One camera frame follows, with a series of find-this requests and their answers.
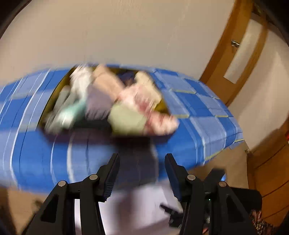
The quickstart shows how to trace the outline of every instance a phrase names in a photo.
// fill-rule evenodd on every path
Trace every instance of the green cloth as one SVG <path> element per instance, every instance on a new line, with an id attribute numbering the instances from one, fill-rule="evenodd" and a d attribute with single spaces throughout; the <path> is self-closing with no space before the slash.
<path id="1" fill-rule="evenodd" d="M 122 103 L 112 106 L 108 116 L 114 134 L 142 135 L 147 118 Z"/>

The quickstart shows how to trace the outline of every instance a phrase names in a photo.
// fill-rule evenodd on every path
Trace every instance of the screw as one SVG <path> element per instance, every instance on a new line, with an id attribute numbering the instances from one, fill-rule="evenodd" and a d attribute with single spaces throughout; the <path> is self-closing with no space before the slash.
<path id="1" fill-rule="evenodd" d="M 195 180 L 196 179 L 196 177 L 194 175 L 188 175 L 187 178 L 188 178 L 188 180 Z"/>
<path id="2" fill-rule="evenodd" d="M 58 186 L 63 187 L 64 185 L 66 185 L 64 180 L 58 182 Z"/>
<path id="3" fill-rule="evenodd" d="M 219 182 L 219 186 L 221 187 L 226 187 L 227 186 L 227 183 L 225 181 L 220 181 Z"/>
<path id="4" fill-rule="evenodd" d="M 89 179 L 91 180 L 96 180 L 98 178 L 98 176 L 96 174 L 92 174 L 89 176 Z"/>

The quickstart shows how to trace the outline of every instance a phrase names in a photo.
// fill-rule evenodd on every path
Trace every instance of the floor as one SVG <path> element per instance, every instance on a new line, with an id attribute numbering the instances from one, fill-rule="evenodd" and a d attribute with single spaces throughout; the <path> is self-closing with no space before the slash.
<path id="1" fill-rule="evenodd" d="M 225 149 L 205 166 L 190 170 L 191 174 L 204 179 L 213 167 L 226 171 L 227 183 L 233 187 L 248 188 L 247 163 L 244 142 L 235 149 Z M 0 217 L 5 217 L 5 224 L 12 234 L 20 234 L 33 212 L 37 209 L 35 201 L 43 202 L 47 195 L 32 194 L 15 189 L 0 189 Z"/>

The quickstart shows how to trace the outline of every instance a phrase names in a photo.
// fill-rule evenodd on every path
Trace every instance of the blue checkered fabric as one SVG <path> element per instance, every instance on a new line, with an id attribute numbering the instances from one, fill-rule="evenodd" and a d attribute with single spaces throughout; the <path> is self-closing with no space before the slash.
<path id="1" fill-rule="evenodd" d="M 179 119 L 176 132 L 165 142 L 152 141 L 150 153 L 146 153 L 156 159 L 160 179 L 166 177 L 167 153 L 172 153 L 178 164 L 189 169 L 205 164 L 224 148 L 243 141 L 236 119 L 200 81 L 164 69 L 108 66 L 147 71 L 162 92 L 170 113 Z M 65 140 L 61 136 L 49 139 L 37 127 L 52 92 L 68 71 L 44 70 L 0 87 L 0 184 L 47 193 L 60 180 L 69 183 L 83 180 L 106 164 L 113 153 L 124 151 L 114 140 L 102 139 L 100 143 L 86 133 L 71 133 Z M 134 153 L 145 152 L 131 148 L 135 148 L 131 150 Z M 144 171 L 143 168 L 131 171 L 134 170 L 136 175 Z"/>

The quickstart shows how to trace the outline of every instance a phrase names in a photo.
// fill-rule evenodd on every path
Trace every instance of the white wall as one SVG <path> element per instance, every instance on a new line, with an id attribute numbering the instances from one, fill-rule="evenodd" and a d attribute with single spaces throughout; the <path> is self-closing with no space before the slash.
<path id="1" fill-rule="evenodd" d="M 0 39 L 0 84 L 82 62 L 156 66 L 199 79 L 234 0 L 32 0 Z"/>
<path id="2" fill-rule="evenodd" d="M 252 74 L 229 106 L 250 149 L 279 128 L 289 111 L 289 47 L 273 31 Z"/>

